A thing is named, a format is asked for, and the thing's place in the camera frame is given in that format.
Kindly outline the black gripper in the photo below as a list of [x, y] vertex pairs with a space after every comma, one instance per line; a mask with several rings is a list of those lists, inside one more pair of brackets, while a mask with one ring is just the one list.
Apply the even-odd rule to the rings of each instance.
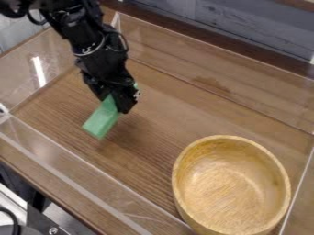
[[109, 26], [72, 29], [72, 53], [83, 80], [103, 101], [108, 95], [120, 113], [127, 114], [137, 104], [140, 90], [127, 70], [128, 45], [123, 34]]

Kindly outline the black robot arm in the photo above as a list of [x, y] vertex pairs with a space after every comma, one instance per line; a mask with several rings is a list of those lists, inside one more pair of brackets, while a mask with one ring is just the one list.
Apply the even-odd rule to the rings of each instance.
[[103, 22], [97, 0], [0, 0], [0, 15], [26, 17], [48, 24], [67, 40], [83, 81], [97, 99], [112, 98], [117, 111], [128, 113], [137, 103], [139, 89], [127, 70], [124, 35]]

